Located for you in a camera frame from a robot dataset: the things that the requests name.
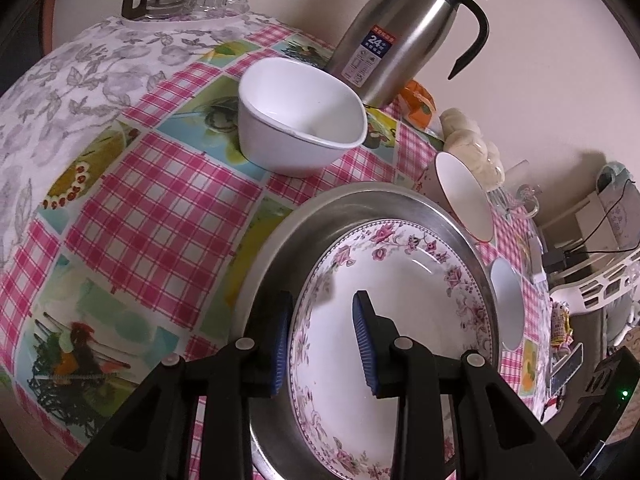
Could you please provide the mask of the floral pink rimmed plate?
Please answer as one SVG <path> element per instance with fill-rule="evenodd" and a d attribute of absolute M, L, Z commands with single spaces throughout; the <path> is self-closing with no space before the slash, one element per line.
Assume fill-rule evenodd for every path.
<path fill-rule="evenodd" d="M 339 479 L 392 474 L 397 396 L 377 399 L 364 379 L 352 298 L 365 290 L 394 321 L 393 352 L 424 347 L 497 361 L 494 294 L 483 263 L 458 233 L 400 219 L 361 223 L 334 242 L 306 277 L 288 348 L 296 425 L 320 469 Z"/>

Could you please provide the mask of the stainless steel round tray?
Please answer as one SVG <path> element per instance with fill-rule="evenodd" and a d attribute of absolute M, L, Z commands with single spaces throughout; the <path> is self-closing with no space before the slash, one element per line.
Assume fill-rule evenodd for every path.
<path fill-rule="evenodd" d="M 480 255 L 428 198 L 389 183 L 334 188 L 291 212 L 258 252 L 230 334 L 292 298 L 283 385 L 250 402 L 267 479 L 387 479 L 424 434 L 454 470 L 449 391 L 469 358 L 500 362 L 495 293 Z"/>

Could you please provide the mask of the light blue bowl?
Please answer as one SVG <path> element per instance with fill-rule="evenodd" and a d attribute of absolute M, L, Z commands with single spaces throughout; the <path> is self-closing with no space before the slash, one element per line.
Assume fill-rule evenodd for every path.
<path fill-rule="evenodd" d="M 508 351 L 515 351 L 521 344 L 525 328 L 525 306 L 521 279 L 510 263 L 497 258 L 489 269 L 494 288 L 496 315 L 500 341 Z"/>

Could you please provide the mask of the strawberry pattern bowl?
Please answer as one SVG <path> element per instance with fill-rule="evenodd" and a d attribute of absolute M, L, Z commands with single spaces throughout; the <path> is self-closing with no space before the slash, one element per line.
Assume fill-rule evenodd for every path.
<path fill-rule="evenodd" d="M 438 153 L 413 189 L 448 212 L 477 242 L 489 243 L 494 238 L 491 206 L 484 188 L 454 155 Z"/>

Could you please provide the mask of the pink checkered fruit tablecloth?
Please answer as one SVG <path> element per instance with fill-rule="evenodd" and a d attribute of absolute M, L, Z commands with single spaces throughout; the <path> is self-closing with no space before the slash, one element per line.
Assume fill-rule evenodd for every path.
<path fill-rule="evenodd" d="M 39 478 L 61 478 L 164 356 L 226 343 L 255 255 L 297 206 L 350 182 L 410 186 L 440 151 L 391 105 L 369 110 L 363 146 L 310 178 L 246 160 L 244 72 L 329 54 L 277 21 L 226 41 L 123 110 L 54 180 L 1 263 L 1 419 Z"/>

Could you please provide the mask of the colourful candy roll pack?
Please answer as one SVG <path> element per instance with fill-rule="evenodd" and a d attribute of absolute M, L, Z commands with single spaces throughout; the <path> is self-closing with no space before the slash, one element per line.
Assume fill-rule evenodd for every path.
<path fill-rule="evenodd" d="M 570 326 L 570 309 L 565 302 L 552 302 L 551 309 L 551 353 L 554 356 L 570 350 L 573 343 L 573 329 Z"/>

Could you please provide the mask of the smartphone with dark screen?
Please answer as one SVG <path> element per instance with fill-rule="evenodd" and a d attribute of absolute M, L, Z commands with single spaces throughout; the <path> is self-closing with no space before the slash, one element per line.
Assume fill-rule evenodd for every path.
<path fill-rule="evenodd" d="M 574 377 L 584 362 L 584 344 L 578 342 L 576 347 L 559 360 L 559 363 L 552 368 L 549 379 L 549 396 L 557 396 L 566 384 Z"/>

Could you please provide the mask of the black power adapter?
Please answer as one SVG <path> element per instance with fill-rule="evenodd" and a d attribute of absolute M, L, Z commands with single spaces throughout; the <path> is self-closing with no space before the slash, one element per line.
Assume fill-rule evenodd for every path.
<path fill-rule="evenodd" d="M 566 270 L 568 260 L 570 260 L 570 252 L 562 248 L 552 248 L 541 255 L 542 267 L 548 274 Z"/>

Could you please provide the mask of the clear glass mug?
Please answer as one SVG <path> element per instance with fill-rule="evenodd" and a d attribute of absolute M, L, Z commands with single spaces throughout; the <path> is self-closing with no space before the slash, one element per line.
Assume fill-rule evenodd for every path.
<path fill-rule="evenodd" d="M 540 203 L 539 185 L 534 183 L 527 159 L 506 170 L 504 182 L 488 194 L 489 201 L 502 214 L 512 218 L 533 219 Z"/>

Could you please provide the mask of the white lattice chair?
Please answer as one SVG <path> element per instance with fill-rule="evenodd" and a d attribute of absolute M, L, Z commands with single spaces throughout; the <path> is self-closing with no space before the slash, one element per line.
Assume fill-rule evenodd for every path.
<path fill-rule="evenodd" d="M 588 314 L 612 304 L 639 285 L 639 249 L 618 255 L 597 255 L 606 266 L 582 280 L 554 286 L 550 298 L 565 304 L 570 315 Z"/>

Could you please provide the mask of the bag of white buns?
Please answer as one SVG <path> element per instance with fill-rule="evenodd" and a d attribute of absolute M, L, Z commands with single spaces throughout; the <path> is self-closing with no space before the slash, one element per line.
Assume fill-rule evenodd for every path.
<path fill-rule="evenodd" d="M 495 191 L 506 180 L 498 148 L 480 132 L 478 123 L 458 108 L 448 108 L 439 116 L 444 151 L 454 155 L 484 188 Z"/>

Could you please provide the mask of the small white bowl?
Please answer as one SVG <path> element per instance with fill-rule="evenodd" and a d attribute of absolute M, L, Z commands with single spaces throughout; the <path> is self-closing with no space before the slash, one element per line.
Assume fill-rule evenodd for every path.
<path fill-rule="evenodd" d="M 273 174 L 318 174 L 367 136 L 356 93 L 311 65 L 262 58 L 242 75 L 238 95 L 241 153 Z"/>

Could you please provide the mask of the orange snack packet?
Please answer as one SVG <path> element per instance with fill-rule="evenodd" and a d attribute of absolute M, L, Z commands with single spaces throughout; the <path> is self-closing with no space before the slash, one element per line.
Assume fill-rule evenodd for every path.
<path fill-rule="evenodd" d="M 402 121 L 416 130 L 426 131 L 437 115 L 431 93 L 414 79 L 402 88 L 397 101 Z"/>

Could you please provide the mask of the stainless steel thermos jug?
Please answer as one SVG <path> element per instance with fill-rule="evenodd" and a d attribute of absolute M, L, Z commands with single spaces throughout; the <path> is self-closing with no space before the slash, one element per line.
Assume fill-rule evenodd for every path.
<path fill-rule="evenodd" d="M 335 47 L 326 71 L 364 105 L 386 107 L 440 48 L 460 6 L 475 16 L 478 32 L 454 62 L 448 75 L 454 78 L 489 37 L 488 17 L 475 0 L 369 0 Z"/>

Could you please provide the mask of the grey floral under cloth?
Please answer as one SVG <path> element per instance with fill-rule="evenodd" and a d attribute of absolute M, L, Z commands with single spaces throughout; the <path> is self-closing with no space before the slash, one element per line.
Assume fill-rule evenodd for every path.
<path fill-rule="evenodd" d="M 134 24 L 111 16 L 37 62 L 1 97 L 1 262 L 54 180 L 123 110 L 226 41 L 272 24 L 230 18 Z"/>

